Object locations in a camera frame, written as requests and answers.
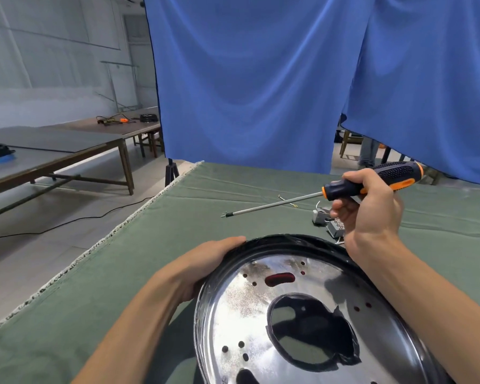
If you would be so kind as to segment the person's left hand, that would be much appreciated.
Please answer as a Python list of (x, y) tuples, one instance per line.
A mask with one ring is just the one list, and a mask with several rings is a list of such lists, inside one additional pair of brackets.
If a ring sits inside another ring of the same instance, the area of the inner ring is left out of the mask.
[(219, 265), (203, 264), (203, 244), (184, 253), (159, 271), (164, 278), (163, 286), (175, 286), (177, 303), (191, 300), (198, 284)]

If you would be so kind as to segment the person's right hand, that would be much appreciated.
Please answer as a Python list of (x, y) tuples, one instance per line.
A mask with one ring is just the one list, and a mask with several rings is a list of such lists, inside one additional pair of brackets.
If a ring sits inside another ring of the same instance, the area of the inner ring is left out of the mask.
[(358, 264), (362, 257), (374, 258), (379, 249), (389, 249), (399, 240), (403, 204), (383, 180), (379, 186), (367, 189), (358, 203), (350, 198), (333, 201), (330, 214), (345, 226), (345, 246), (349, 256)]

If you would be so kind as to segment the black orange handled screwdriver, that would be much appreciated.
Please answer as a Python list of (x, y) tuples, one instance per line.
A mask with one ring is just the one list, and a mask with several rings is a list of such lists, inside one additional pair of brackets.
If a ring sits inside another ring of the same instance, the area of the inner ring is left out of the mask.
[[(384, 163), (375, 167), (375, 172), (380, 179), (389, 186), (393, 191), (402, 190), (417, 183), (423, 178), (424, 169), (416, 161), (402, 161)], [(224, 213), (222, 218), (230, 218), (237, 215), (251, 213), (254, 211), (264, 210), (272, 207), (291, 204), (308, 199), (324, 197), (326, 200), (332, 202), (337, 199), (357, 197), (359, 195), (366, 195), (367, 189), (364, 189), (361, 184), (355, 184), (344, 179), (330, 182), (324, 185), (317, 193), (311, 193), (288, 200), (280, 200), (275, 203), (256, 206), (244, 210), (239, 210), (231, 213)]]

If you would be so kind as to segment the shiny round metal pan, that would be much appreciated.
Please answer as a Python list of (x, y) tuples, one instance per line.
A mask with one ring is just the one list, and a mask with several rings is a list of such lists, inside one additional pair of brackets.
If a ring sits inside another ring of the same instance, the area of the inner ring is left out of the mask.
[(303, 234), (230, 251), (193, 338), (206, 384), (454, 384), (344, 248)]

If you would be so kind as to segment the person's right forearm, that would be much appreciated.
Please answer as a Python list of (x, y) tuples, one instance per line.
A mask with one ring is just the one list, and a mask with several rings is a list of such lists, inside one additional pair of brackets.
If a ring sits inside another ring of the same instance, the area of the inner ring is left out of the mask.
[(346, 248), (451, 378), (480, 384), (480, 305), (391, 232), (350, 232)]

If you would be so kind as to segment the person's left forearm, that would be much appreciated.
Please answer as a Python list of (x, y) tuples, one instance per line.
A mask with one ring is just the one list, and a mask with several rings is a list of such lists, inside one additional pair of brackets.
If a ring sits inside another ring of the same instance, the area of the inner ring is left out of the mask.
[(142, 384), (178, 305), (196, 281), (184, 273), (157, 272), (135, 295), (71, 384)]

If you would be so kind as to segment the wooden chair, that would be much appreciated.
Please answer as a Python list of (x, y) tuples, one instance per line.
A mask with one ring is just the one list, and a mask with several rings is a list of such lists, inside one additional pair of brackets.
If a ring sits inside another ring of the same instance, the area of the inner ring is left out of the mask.
[(348, 144), (353, 143), (353, 144), (362, 144), (364, 137), (362, 135), (352, 133), (349, 130), (345, 129), (343, 131), (343, 136), (342, 136), (342, 142), (341, 142), (341, 147), (340, 147), (340, 158), (343, 158), (346, 147)]

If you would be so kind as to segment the small grey metal part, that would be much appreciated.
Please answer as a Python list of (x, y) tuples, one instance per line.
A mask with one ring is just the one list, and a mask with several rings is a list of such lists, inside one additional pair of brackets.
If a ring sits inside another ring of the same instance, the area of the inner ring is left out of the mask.
[(326, 230), (329, 235), (337, 240), (342, 241), (345, 237), (345, 226), (340, 219), (333, 219), (326, 223)]
[(312, 223), (315, 226), (326, 226), (329, 222), (333, 221), (334, 218), (331, 217), (330, 207), (320, 206), (321, 202), (317, 202), (315, 210), (313, 210)]

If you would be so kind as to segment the green table cloth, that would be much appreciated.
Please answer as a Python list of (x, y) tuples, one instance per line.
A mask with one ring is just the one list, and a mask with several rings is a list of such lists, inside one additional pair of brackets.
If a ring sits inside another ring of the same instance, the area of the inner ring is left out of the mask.
[[(45, 282), (0, 322), (0, 384), (68, 384), (122, 310), (163, 266), (212, 239), (278, 233), (326, 239), (317, 201), (221, 214), (318, 191), (331, 175), (199, 163)], [(480, 188), (416, 184), (400, 192), (409, 249), (480, 304)]]

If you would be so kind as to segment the black tripod legs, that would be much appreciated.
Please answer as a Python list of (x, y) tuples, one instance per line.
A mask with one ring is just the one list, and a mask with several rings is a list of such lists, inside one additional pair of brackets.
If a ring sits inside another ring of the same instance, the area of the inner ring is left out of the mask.
[(177, 163), (172, 159), (168, 159), (165, 170), (165, 187), (169, 186), (178, 177), (179, 168)]

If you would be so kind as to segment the blue curtain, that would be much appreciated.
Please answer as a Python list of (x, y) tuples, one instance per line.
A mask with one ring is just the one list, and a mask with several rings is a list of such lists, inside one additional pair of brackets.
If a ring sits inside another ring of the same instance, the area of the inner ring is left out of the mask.
[(480, 184), (480, 0), (375, 0), (346, 127)]
[(168, 158), (329, 174), (375, 0), (144, 0)]

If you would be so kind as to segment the long wooden table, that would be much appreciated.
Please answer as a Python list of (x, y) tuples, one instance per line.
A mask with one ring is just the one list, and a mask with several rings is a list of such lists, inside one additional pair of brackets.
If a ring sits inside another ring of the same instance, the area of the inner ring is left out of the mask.
[[(117, 149), (125, 181), (58, 174), (78, 162)], [(54, 183), (36, 193), (0, 208), (0, 215), (34, 200), (71, 181), (125, 186), (134, 194), (133, 174), (126, 141), (121, 135), (52, 129), (51, 127), (15, 126), (0, 129), (0, 193), (36, 179), (47, 177)]]
[(132, 139), (139, 146), (141, 155), (145, 157), (145, 149), (149, 149), (154, 157), (159, 156), (158, 149), (165, 152), (160, 116), (156, 107), (121, 112), (134, 122), (104, 126), (96, 122), (96, 117), (51, 125), (54, 129), (85, 131), (90, 133), (105, 133), (121, 135), (123, 139)]

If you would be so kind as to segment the orange black tool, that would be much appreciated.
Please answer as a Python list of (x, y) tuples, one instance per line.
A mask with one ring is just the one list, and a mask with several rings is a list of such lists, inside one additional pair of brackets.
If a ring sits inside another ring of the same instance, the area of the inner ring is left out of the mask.
[(96, 116), (96, 122), (104, 126), (111, 126), (115, 124), (127, 124), (134, 122), (124, 114), (117, 114), (110, 117)]

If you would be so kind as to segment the metal rack frame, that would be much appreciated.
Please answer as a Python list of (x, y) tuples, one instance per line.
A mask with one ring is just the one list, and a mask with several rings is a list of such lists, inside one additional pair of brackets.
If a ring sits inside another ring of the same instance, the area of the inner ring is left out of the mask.
[(142, 108), (138, 91), (138, 66), (131, 63), (100, 61), (109, 79), (111, 97), (117, 112)]

